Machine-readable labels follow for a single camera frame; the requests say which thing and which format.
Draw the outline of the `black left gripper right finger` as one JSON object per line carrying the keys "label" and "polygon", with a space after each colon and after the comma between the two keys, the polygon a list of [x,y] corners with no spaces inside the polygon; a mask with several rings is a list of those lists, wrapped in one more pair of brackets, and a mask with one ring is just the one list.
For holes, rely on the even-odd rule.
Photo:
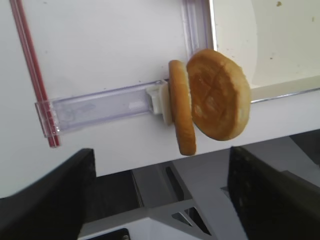
{"label": "black left gripper right finger", "polygon": [[243,147],[229,153],[227,188],[249,240],[318,240],[320,188]]}

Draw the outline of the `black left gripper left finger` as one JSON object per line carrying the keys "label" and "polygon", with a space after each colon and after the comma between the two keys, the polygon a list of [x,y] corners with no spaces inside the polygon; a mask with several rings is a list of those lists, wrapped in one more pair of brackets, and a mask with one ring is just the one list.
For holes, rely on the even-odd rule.
{"label": "black left gripper left finger", "polygon": [[2,240],[76,240],[86,218],[87,186],[96,177],[83,148],[47,175],[0,200]]}

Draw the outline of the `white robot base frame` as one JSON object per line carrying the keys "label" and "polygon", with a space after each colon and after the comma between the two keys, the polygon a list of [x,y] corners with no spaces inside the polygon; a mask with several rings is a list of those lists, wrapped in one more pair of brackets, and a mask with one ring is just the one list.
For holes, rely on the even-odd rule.
{"label": "white robot base frame", "polygon": [[[246,150],[285,174],[320,184],[320,144],[313,137],[281,137],[248,144]],[[132,240],[244,240],[236,211],[227,194],[229,151],[219,150],[169,162],[186,192],[182,201],[147,200],[144,207],[86,223],[81,240],[127,229]]]}

